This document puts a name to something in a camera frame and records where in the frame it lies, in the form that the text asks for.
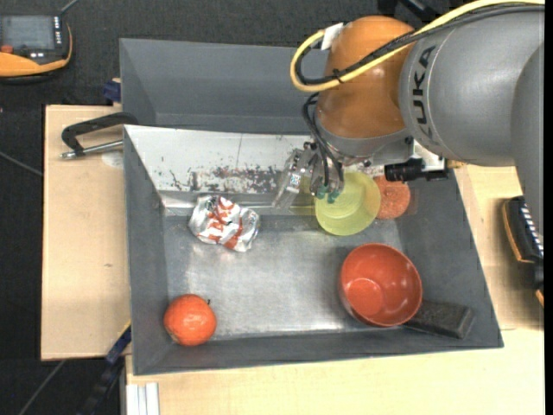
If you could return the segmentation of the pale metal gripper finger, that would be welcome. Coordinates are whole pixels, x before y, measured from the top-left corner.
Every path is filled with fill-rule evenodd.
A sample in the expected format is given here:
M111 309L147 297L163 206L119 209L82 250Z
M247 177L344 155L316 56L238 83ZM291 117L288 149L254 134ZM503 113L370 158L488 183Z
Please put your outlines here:
M281 198L281 206L290 208L296 197L304 191L304 174L289 173L286 176L284 190Z
M273 200L274 206L291 206L294 199L300 193L302 174L297 172L302 152L293 150L284 164L283 171L276 186L276 195Z

